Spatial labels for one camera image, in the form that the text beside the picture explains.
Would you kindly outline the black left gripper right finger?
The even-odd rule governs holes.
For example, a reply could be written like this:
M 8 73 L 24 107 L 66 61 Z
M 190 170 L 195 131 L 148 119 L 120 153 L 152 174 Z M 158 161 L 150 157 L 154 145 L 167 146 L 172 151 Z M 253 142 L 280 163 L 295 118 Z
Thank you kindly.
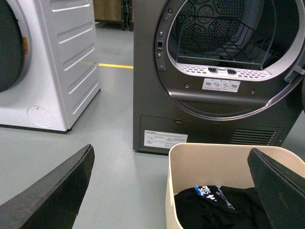
M 305 178 L 252 148 L 247 163 L 260 201 L 274 229 L 305 227 Z

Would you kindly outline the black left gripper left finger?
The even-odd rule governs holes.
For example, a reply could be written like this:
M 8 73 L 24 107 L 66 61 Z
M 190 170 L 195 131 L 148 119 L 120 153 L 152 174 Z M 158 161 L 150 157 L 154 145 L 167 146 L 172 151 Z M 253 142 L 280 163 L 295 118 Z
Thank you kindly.
M 0 206 L 2 229 L 71 229 L 90 183 L 95 160 L 88 144 Z

